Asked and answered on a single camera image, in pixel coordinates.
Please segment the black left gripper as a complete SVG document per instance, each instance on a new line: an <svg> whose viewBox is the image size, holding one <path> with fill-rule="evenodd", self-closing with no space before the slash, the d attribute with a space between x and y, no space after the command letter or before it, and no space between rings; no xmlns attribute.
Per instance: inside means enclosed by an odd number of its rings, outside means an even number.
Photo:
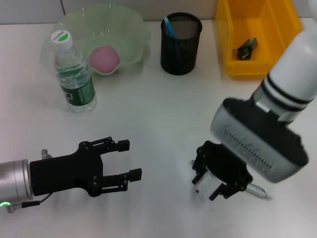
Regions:
<svg viewBox="0 0 317 238"><path fill-rule="evenodd" d="M81 188L91 196L127 191L128 183L139 181L142 169L103 176L101 154L129 151L130 141L115 142L111 136L96 141L81 142L70 155L30 163L31 187L35 196Z"/></svg>

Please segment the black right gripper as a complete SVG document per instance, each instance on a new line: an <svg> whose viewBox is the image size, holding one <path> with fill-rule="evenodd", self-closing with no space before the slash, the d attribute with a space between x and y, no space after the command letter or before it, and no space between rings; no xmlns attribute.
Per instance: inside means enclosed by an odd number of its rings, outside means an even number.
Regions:
<svg viewBox="0 0 317 238"><path fill-rule="evenodd" d="M228 199L240 191L245 191L253 181L245 162L225 148L222 144L206 141L197 149L192 169L196 176L192 180L195 185L206 173L206 167L221 181L221 184L209 197L214 201L217 196Z"/></svg>

